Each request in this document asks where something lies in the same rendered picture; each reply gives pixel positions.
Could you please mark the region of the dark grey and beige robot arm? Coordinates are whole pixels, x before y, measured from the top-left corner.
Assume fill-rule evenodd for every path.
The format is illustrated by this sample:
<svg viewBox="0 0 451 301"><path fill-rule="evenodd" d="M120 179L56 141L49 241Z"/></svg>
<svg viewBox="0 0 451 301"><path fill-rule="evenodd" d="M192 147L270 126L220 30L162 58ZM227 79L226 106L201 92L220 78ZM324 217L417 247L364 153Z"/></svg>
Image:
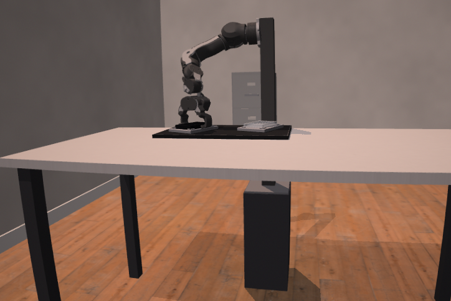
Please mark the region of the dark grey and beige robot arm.
<svg viewBox="0 0 451 301"><path fill-rule="evenodd" d="M238 48L247 43L249 43L249 45L257 44L258 47L260 47L259 18L256 18L256 22L247 23L247 26L246 24L240 24L238 22L227 23L222 28L221 33L222 34L183 52L181 65L184 74L182 76L184 92L190 95L192 93L202 92L203 84L201 77L203 76L203 71L200 66L204 59L212 57L223 50Z"/></svg>

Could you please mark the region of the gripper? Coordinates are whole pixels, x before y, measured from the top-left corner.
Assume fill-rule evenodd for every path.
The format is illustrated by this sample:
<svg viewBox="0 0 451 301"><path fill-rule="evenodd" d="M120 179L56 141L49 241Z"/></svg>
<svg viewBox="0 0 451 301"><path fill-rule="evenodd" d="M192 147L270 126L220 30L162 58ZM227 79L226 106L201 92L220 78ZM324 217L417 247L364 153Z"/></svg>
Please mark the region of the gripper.
<svg viewBox="0 0 451 301"><path fill-rule="evenodd" d="M178 114L181 116L181 123L188 123L187 111L195 110L196 115L204 119L205 124L201 128L208 128L212 126L212 117L205 113L210 107L210 99L205 97L201 92L196 96L188 96L181 99L181 105L178 109Z"/></svg>

